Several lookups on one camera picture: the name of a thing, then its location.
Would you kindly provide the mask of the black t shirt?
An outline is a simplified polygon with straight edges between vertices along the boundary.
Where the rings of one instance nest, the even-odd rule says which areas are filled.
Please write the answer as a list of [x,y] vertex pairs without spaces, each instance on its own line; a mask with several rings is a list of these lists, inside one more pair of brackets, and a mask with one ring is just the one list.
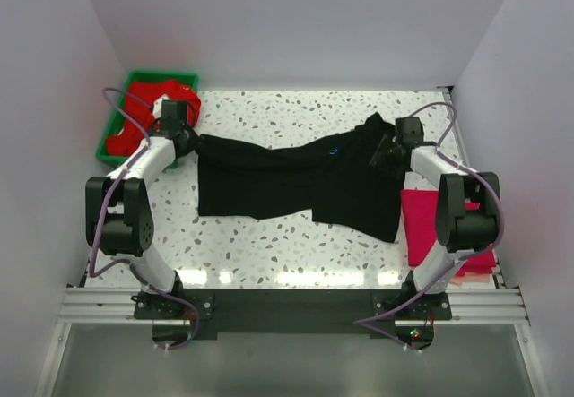
[[349,132],[276,150],[204,134],[196,150],[198,213],[264,220],[309,210],[315,222],[392,243],[404,181],[370,161],[394,132],[375,113]]

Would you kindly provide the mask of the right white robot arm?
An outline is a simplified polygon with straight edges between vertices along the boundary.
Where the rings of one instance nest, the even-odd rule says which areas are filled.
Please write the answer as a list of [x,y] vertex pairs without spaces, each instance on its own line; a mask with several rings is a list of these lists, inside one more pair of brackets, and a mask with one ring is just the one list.
[[436,241],[407,276],[400,308],[444,292],[469,259],[500,242],[504,219],[498,176],[469,168],[443,152],[439,142],[425,141],[418,117],[396,120],[395,133],[383,136],[370,166],[396,178],[414,172],[438,189]]

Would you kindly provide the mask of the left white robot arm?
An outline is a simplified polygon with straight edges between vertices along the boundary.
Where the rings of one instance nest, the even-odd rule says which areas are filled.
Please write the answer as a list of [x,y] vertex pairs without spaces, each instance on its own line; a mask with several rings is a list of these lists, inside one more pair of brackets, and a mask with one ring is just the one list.
[[199,144],[188,123],[191,104],[165,99],[135,152],[105,177],[85,185],[86,240],[91,247],[88,275],[95,279],[123,264],[147,293],[170,293],[178,275],[154,246],[154,222],[148,188],[175,160]]

